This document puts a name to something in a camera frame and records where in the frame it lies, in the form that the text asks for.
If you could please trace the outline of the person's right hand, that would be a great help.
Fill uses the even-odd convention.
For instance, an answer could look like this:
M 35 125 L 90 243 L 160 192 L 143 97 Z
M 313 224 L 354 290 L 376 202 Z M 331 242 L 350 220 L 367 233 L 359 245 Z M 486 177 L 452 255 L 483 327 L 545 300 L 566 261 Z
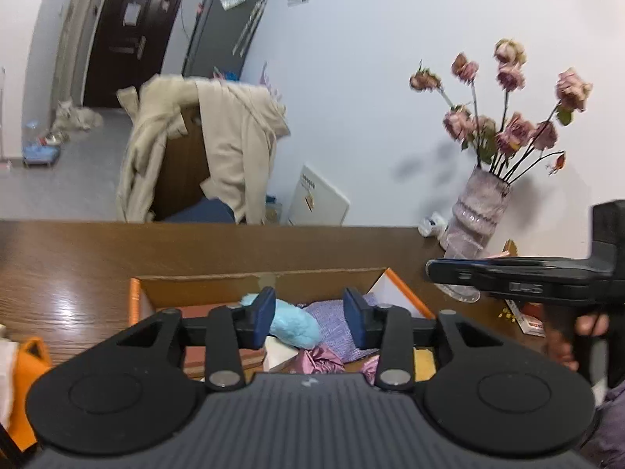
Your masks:
M 572 343 L 569 337 L 553 322 L 546 320 L 543 324 L 546 334 L 546 354 L 554 361 L 567 366 L 573 372 L 579 368 L 579 362 L 573 356 Z M 575 320 L 574 333 L 582 337 L 603 336 L 609 327 L 608 315 L 582 315 Z

